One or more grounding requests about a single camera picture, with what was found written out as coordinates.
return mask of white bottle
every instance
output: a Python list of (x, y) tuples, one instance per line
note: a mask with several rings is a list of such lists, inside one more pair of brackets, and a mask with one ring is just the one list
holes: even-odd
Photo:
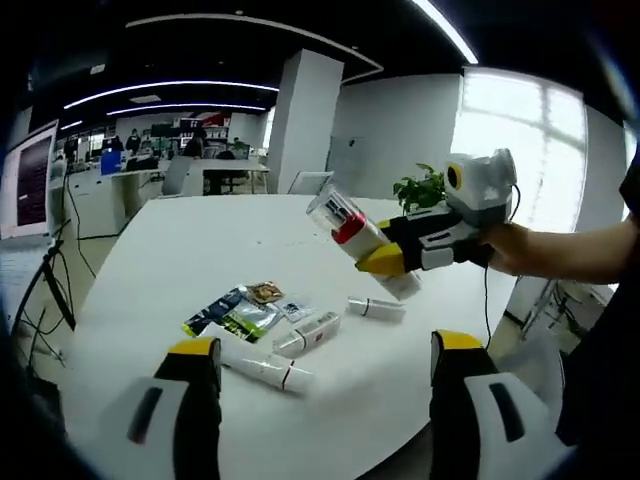
[(233, 370), (281, 390), (304, 394), (313, 383), (313, 373), (294, 367), (294, 360), (265, 353), (252, 345), (225, 341), (220, 355), (222, 363)]
[(404, 307), (400, 303), (374, 300), (373, 298), (362, 300), (355, 297), (349, 297), (347, 311), (363, 317), (392, 321), (402, 320), (405, 313)]
[(321, 342), (333, 337), (340, 327), (340, 317), (333, 312), (325, 313), (296, 328), (288, 335), (273, 342), (273, 351), (283, 357), (295, 358), (305, 350), (314, 348)]

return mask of green leaves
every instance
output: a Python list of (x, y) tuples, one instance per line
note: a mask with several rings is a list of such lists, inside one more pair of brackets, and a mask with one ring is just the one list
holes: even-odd
[(400, 182), (393, 184), (393, 194), (398, 198), (404, 213), (411, 211), (414, 206), (429, 208), (445, 198), (444, 175), (426, 163), (417, 163), (418, 167), (426, 170), (423, 180), (415, 177), (402, 177)]
[(422, 170), (429, 170), (429, 173), (431, 174), (433, 174), (434, 172), (433, 168), (431, 168), (431, 166), (427, 165), (426, 163), (416, 163), (416, 165), (418, 165), (418, 167)]

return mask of small packet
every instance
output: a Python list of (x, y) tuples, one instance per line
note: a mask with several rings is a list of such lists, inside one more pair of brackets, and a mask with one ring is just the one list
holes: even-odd
[(247, 290), (258, 303), (271, 303), (284, 297), (284, 293), (273, 282), (256, 283), (248, 285)]
[(245, 285), (238, 285), (184, 322), (182, 330), (197, 337), (209, 324), (215, 323), (243, 340), (255, 343), (281, 317), (274, 304), (256, 302)]
[(299, 322), (315, 313), (315, 308), (309, 306), (308, 299), (295, 295), (287, 295), (285, 298), (275, 302), (275, 305), (291, 323)]

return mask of computer screen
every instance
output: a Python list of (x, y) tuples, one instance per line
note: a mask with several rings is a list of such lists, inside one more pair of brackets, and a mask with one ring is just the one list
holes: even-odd
[(202, 128), (202, 120), (199, 118), (181, 118), (180, 131), (182, 133), (193, 133)]
[(152, 137), (171, 137), (173, 133), (173, 124), (171, 123), (154, 123), (151, 125)]
[(49, 232), (49, 166), (57, 122), (7, 153), (0, 180), (0, 239)]

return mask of desk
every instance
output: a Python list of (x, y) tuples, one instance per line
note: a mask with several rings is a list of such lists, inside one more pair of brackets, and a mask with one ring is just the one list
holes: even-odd
[[(349, 295), (392, 300), (306, 217), (311, 199), (183, 197), (144, 206), (78, 318), (60, 384), (72, 440), (94, 432), (134, 378), (153, 375), (185, 338), (183, 320), (238, 283), (273, 280), (285, 293), (309, 295), (320, 313), (344, 312)], [(400, 213), (391, 200), (356, 203), (373, 220)], [(483, 274), (471, 263), (421, 272), (422, 288), (400, 324), (345, 314), (335, 338), (296, 361), (316, 374), (305, 398), (223, 370), (222, 478), (354, 479), (397, 451), (429, 421), (431, 332), (487, 338)], [(492, 329), (514, 284), (489, 271)], [(282, 320), (256, 348), (269, 349), (291, 328)]]
[(238, 172), (248, 172), (251, 181), (251, 193), (256, 193), (255, 173), (267, 173), (271, 171), (268, 167), (254, 160), (194, 160), (193, 169), (200, 170), (232, 170)]
[(71, 199), (65, 200), (73, 231), (78, 231), (79, 216), (81, 239), (118, 235), (142, 207), (138, 196), (141, 178), (162, 171), (157, 168), (101, 175), (99, 169), (93, 168), (69, 175), (69, 191), (78, 210), (76, 216)]

